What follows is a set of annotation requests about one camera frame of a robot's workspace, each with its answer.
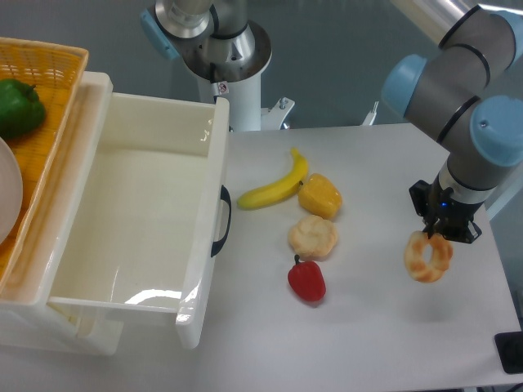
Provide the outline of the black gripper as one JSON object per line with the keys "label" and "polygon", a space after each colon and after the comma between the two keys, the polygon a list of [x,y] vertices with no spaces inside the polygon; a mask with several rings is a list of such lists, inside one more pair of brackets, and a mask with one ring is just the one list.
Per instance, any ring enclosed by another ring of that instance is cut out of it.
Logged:
{"label": "black gripper", "polygon": [[454,198],[454,189],[443,189],[438,180],[431,184],[419,180],[409,188],[409,195],[428,239],[440,234],[448,241],[473,243],[481,236],[481,229],[474,222],[480,203],[459,202]]}

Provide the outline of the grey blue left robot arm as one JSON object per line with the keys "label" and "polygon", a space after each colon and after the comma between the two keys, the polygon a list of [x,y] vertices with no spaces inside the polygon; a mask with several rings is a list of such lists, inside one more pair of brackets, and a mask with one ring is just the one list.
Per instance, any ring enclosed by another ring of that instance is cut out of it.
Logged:
{"label": "grey blue left robot arm", "polygon": [[243,0],[156,1],[140,22],[163,58],[182,58],[189,71],[209,82],[241,82],[271,59],[270,38],[248,18]]}

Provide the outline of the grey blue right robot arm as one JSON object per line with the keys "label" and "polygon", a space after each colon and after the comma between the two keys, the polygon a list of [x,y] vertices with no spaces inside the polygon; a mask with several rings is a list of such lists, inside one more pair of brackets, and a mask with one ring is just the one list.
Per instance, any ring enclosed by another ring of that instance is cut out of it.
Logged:
{"label": "grey blue right robot arm", "polygon": [[398,1],[440,48],[406,56],[389,73],[382,101],[448,151],[432,183],[410,188],[429,236],[472,243],[476,211],[522,161],[522,103],[481,92],[522,56],[522,18],[473,1]]}

